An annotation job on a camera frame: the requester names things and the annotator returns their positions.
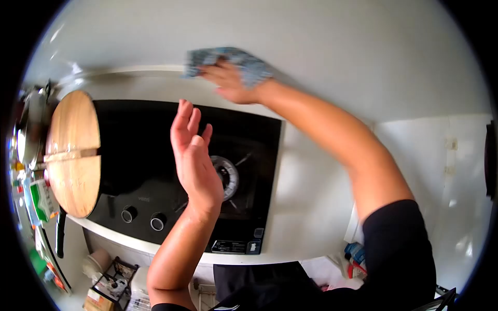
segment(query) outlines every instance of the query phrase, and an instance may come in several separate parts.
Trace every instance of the pan handle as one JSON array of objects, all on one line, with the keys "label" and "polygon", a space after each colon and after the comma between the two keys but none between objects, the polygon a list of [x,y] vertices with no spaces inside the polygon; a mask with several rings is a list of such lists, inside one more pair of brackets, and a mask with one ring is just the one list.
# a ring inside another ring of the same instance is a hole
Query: pan handle
[{"label": "pan handle", "polygon": [[66,211],[61,207],[55,228],[55,253],[57,257],[64,258],[64,226],[66,225]]}]

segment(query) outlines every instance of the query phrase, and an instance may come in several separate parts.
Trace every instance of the black shirt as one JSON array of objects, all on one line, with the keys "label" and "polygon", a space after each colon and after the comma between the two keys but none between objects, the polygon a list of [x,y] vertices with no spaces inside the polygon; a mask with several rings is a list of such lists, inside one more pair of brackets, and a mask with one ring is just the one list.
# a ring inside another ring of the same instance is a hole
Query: black shirt
[{"label": "black shirt", "polygon": [[[358,289],[321,292],[300,280],[256,283],[238,290],[218,307],[244,310],[412,310],[433,300],[436,269],[416,202],[401,200],[373,212],[363,224],[368,277]],[[152,311],[187,311],[157,304]]]}]

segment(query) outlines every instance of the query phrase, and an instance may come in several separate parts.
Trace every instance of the cleaning cloth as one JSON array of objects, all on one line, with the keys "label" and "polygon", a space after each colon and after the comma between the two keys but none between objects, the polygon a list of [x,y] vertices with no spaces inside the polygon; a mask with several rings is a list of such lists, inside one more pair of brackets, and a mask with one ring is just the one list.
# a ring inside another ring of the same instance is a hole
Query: cleaning cloth
[{"label": "cleaning cloth", "polygon": [[185,68],[184,77],[198,76],[201,73],[198,68],[199,66],[214,65],[220,57],[238,67],[242,75],[242,83],[248,89],[252,89],[258,83],[272,77],[272,73],[264,61],[235,47],[217,47],[189,51],[188,64]]}]

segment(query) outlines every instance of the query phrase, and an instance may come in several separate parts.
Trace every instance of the gas stove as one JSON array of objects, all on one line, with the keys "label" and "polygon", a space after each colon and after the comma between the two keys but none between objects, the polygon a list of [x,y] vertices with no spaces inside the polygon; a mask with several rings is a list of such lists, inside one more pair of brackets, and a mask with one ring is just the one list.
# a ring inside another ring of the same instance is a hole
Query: gas stove
[{"label": "gas stove", "polygon": [[[100,197],[88,219],[161,244],[185,210],[169,129],[178,103],[95,101],[101,132]],[[281,121],[197,106],[213,125],[209,154],[224,202],[206,252],[259,254],[275,172]]]}]

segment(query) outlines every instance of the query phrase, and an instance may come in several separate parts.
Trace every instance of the wooden lid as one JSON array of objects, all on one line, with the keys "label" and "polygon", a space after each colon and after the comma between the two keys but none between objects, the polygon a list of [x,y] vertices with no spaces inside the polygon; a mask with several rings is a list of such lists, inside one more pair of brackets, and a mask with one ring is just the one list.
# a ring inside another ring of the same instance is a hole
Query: wooden lid
[{"label": "wooden lid", "polygon": [[52,191],[71,216],[87,217],[97,203],[99,147],[99,123],[91,98],[83,91],[67,94],[52,116],[44,159]]}]

